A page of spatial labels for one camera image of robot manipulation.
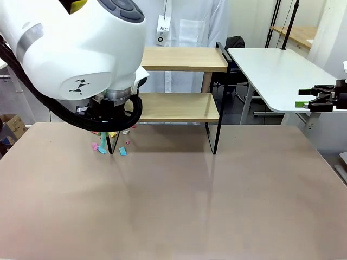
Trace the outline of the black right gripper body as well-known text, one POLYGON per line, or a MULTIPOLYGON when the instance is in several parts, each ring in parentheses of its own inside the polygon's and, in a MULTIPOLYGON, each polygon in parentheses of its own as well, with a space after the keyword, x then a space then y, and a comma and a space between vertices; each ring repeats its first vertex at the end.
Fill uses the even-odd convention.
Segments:
POLYGON ((346 80, 337 80, 335 85, 335 98, 337 102, 346 102, 346 80))

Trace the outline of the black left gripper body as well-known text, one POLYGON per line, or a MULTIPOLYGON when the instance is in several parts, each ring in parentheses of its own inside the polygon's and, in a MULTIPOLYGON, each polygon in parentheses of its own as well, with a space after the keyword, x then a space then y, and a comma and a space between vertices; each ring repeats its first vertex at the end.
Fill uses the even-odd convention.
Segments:
POLYGON ((125 109, 125 103, 117 104, 111 100, 95 97, 89 98, 86 105, 77 105, 75 114, 99 122, 128 122, 136 115, 134 111, 125 109))

